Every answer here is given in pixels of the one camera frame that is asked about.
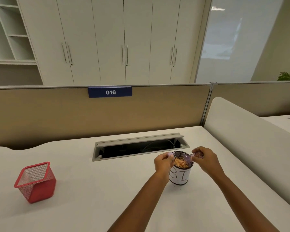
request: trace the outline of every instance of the person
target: person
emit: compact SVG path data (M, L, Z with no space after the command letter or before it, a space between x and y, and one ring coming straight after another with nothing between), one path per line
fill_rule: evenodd
M246 232L279 232L278 229L253 205L244 193L226 176L217 155L209 148L198 147L192 153L203 152L203 158L192 157L218 185L228 204ZM158 200L169 182L174 156L168 153L155 158L155 173L145 183L129 206L109 228L108 232L145 231Z

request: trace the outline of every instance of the blue sign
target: blue sign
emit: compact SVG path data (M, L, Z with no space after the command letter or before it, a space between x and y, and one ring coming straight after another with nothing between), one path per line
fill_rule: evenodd
M130 97L132 96L131 86L111 86L111 87L88 87L90 98L104 97Z

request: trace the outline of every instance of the pink mesh basket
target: pink mesh basket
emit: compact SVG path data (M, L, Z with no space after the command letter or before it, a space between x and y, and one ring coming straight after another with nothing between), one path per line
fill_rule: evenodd
M23 168L20 172L14 187L20 190L29 203L54 195L56 178L49 165L50 162L35 164Z

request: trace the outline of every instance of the shelving unit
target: shelving unit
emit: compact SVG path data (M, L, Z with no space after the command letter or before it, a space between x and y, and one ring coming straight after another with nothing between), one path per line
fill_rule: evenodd
M0 64L36 64L16 0L0 0Z

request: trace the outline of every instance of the desk surface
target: desk surface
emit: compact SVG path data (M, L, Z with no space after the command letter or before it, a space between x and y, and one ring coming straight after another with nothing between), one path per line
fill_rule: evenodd
M290 115L261 117L272 124L282 128L290 133Z
M281 231L290 232L290 205L203 127L50 142L15 151L0 147L0 231L106 231L154 173L158 153L92 162L96 141L179 132L190 148L217 153L225 173ZM20 170L50 161L52 198L29 204L13 185ZM213 180L195 164L184 186L169 182L146 231L244 231Z

